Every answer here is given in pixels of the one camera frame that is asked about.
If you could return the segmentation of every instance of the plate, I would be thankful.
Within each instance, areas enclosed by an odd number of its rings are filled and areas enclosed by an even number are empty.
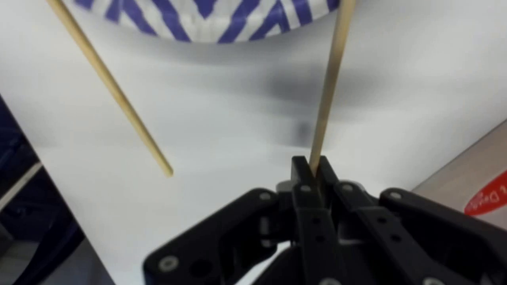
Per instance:
[[[339,0],[74,0],[119,26],[187,44],[255,42],[307,26]]]

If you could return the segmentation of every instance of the black plastic mount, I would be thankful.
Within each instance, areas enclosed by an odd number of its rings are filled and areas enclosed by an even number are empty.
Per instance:
[[[507,285],[507,234],[410,192],[380,199],[304,158],[144,262],[149,285],[228,285],[290,241],[257,285]]]

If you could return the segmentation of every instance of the white table surface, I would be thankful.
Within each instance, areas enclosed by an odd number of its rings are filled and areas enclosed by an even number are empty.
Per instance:
[[[176,177],[44,2],[0,2],[0,94],[116,284],[141,284],[149,253],[309,154],[334,20],[190,47],[73,12]],[[360,0],[325,146],[337,175],[379,194],[437,172],[505,120],[505,51],[507,2]]]

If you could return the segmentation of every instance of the red object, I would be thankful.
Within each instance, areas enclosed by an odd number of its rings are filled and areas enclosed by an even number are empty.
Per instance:
[[[485,186],[464,208],[467,216],[482,216],[507,207],[507,172]]]

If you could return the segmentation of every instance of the wooden stick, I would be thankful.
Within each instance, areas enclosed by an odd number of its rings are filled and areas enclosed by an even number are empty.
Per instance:
[[[0,199],[0,213],[14,200],[14,197],[35,178],[35,175],[43,169],[43,164],[35,164],[32,169],[21,177],[21,180],[5,192]]]
[[[331,113],[331,107],[333,107],[333,97],[334,97],[334,91],[336,91],[339,67],[342,64],[342,58],[344,58],[344,51],[345,51],[345,44],[347,44],[347,36],[349,36],[349,28],[350,28],[353,9],[355,9],[355,0],[342,0],[341,7],[339,7],[336,26],[334,26],[330,63],[328,63],[326,78],[323,83],[320,110],[318,110],[314,145],[312,145],[312,153],[310,153],[310,169],[312,169],[314,175],[317,175],[317,169],[318,169],[320,153],[322,153],[322,146],[323,146],[325,135],[326,135],[326,127],[328,127],[330,113]]]
[[[173,177],[173,169],[169,162],[163,158],[160,148],[154,142],[154,139],[149,135],[147,129],[144,127],[141,118],[130,105],[128,99],[125,97],[124,91],[119,88],[116,80],[112,78],[111,72],[105,66],[105,63],[100,59],[97,51],[93,50],[92,44],[87,40],[84,32],[81,31],[79,25],[74,21],[68,9],[65,7],[63,0],[49,0],[52,10],[60,18],[70,36],[74,39],[76,45],[81,48],[82,55],[87,58],[90,66],[95,69],[97,75],[101,78],[105,86],[109,89],[112,99],[119,105],[119,108],[124,112],[133,129],[138,132],[139,139],[146,145],[146,148],[152,153],[158,165],[162,167],[163,173],[166,177]]]

